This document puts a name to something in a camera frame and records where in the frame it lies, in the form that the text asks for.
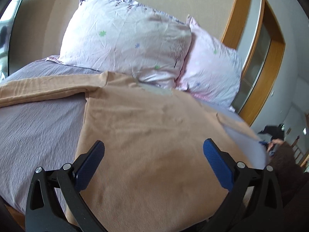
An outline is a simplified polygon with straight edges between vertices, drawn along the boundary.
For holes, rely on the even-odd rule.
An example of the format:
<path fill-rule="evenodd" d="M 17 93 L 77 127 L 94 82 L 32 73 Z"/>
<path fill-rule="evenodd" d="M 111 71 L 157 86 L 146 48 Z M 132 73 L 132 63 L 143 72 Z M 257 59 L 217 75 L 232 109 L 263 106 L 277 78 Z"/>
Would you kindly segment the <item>beige long-sleeve garment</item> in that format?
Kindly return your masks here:
<path fill-rule="evenodd" d="M 227 195 L 203 155 L 211 138 L 252 165 L 224 126 L 259 141 L 242 120 L 190 95 L 112 72 L 26 78 L 1 85 L 1 108 L 84 94 L 74 159 L 95 141 L 105 156 L 82 197 L 109 231 L 179 231 L 212 216 Z"/>

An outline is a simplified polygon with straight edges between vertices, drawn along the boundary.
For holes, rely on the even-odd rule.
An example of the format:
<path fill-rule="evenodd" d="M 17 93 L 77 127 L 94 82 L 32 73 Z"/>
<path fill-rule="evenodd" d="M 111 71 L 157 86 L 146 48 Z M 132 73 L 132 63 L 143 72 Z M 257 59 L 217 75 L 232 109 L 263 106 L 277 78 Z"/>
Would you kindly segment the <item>brown jacket of person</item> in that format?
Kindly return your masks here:
<path fill-rule="evenodd" d="M 269 165 L 273 167 L 283 204 L 284 231 L 308 231 L 308 173 L 296 164 L 292 147 L 274 139 L 268 144 L 274 152 Z"/>

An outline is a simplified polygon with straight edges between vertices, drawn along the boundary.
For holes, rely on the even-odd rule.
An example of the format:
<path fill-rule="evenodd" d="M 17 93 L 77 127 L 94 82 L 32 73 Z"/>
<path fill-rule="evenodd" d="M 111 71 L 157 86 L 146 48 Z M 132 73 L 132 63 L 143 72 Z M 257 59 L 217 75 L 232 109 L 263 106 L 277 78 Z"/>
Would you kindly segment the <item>lavender bed sheet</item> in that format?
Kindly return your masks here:
<path fill-rule="evenodd" d="M 1 81 L 100 72 L 65 66 L 46 59 L 34 61 Z M 73 162 L 82 128 L 84 94 L 59 100 L 17 104 L 1 108 L 1 197 L 14 210 L 25 214 L 34 169 L 59 169 Z M 266 152 L 255 139 L 224 126 L 254 168 L 269 162 Z"/>

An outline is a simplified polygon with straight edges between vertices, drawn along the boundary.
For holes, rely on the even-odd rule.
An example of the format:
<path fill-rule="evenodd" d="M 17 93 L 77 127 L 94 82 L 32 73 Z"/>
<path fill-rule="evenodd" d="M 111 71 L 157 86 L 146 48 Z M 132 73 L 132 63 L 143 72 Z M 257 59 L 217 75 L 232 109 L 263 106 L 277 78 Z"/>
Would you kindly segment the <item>pink floral pillow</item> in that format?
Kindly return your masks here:
<path fill-rule="evenodd" d="M 242 72 L 238 52 L 210 35 L 191 15 L 186 23 L 192 41 L 176 88 L 234 112 L 232 102 L 239 91 Z"/>

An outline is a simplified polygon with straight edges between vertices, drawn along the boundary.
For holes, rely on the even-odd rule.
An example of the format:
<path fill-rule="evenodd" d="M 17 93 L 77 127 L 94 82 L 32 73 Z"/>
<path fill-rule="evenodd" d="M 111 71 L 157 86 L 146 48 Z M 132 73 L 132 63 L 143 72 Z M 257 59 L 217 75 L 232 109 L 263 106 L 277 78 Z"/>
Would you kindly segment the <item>white floral pillow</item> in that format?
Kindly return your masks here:
<path fill-rule="evenodd" d="M 191 45 L 188 25 L 134 0 L 80 0 L 53 62 L 173 88 Z"/>

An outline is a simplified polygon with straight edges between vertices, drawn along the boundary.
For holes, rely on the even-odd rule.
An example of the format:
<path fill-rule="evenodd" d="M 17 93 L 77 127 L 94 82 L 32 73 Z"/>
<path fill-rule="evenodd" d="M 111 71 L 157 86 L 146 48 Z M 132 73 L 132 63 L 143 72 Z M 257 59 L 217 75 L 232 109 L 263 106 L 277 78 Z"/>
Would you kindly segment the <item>wooden door frame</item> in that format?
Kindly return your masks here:
<path fill-rule="evenodd" d="M 232 106 L 252 125 L 271 94 L 285 50 L 285 40 L 267 0 L 261 0 L 257 29 L 241 74 Z"/>

